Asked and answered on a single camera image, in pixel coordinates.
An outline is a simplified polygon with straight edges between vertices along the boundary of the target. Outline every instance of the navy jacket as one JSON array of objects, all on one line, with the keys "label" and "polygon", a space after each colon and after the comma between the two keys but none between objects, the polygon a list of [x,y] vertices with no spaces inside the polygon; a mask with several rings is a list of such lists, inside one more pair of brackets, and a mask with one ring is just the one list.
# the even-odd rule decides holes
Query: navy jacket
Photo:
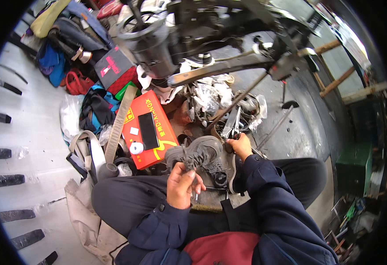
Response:
[{"label": "navy jacket", "polygon": [[[263,231],[254,248],[253,264],[336,264],[335,252],[270,160],[251,155],[245,160],[248,194],[255,200]],[[190,209],[162,202],[145,215],[116,257],[118,265],[185,265],[189,255],[176,250],[183,243]]]}]

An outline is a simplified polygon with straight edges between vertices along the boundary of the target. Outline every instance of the white tape roll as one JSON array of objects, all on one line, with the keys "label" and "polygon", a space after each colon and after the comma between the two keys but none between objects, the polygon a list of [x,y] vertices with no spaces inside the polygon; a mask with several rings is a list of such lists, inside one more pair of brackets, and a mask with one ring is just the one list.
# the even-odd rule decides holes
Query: white tape roll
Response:
[{"label": "white tape roll", "polygon": [[129,150],[132,154],[138,155],[143,152],[143,144],[141,142],[133,142]]}]

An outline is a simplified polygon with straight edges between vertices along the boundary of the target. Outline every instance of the gray sneaker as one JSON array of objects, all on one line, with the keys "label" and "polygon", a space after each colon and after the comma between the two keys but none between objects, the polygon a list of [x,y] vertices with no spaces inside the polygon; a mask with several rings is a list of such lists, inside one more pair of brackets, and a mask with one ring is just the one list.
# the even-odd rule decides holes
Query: gray sneaker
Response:
[{"label": "gray sneaker", "polygon": [[188,146],[175,146],[165,153],[167,171],[170,172],[176,162],[183,162],[187,170],[202,167],[211,175],[217,187],[227,186],[226,170],[220,158],[223,152],[221,142],[212,135],[202,136]]}]

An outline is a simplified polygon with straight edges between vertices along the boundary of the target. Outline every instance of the black and red box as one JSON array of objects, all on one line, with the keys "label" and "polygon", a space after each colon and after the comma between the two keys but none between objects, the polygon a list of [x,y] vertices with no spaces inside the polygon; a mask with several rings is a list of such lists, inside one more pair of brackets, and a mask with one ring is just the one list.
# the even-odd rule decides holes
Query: black and red box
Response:
[{"label": "black and red box", "polygon": [[104,88],[113,95],[130,81],[137,86],[139,84],[136,66],[127,59],[118,46],[108,51],[94,65],[94,69]]}]

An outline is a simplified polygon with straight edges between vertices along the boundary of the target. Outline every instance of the smartphone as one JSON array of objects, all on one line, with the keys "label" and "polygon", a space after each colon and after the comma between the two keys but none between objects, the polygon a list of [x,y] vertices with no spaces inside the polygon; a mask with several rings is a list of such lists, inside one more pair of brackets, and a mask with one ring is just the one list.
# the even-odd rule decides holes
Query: smartphone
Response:
[{"label": "smartphone", "polygon": [[159,147],[157,130],[155,129],[152,112],[138,116],[140,136],[142,136],[143,150]]}]

